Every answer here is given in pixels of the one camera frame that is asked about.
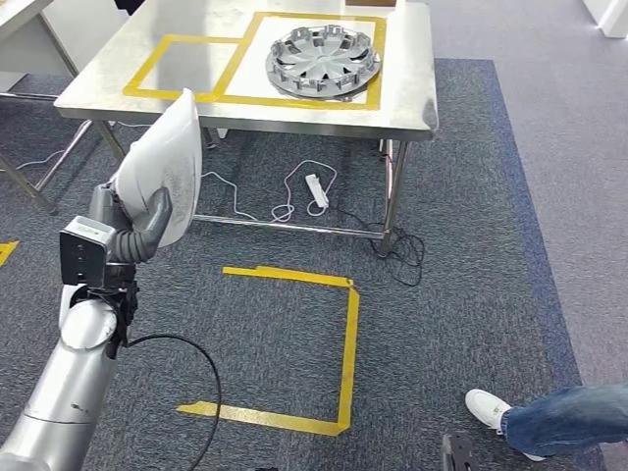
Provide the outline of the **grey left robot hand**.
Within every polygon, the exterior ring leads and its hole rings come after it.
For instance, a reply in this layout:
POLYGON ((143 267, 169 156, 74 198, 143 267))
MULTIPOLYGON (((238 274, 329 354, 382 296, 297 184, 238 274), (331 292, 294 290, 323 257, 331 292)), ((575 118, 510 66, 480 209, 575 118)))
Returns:
POLYGON ((114 260, 138 264, 155 255, 172 212, 169 191, 161 187, 149 198, 146 214, 134 219, 110 183, 103 183, 94 188, 89 217, 114 229, 114 260))

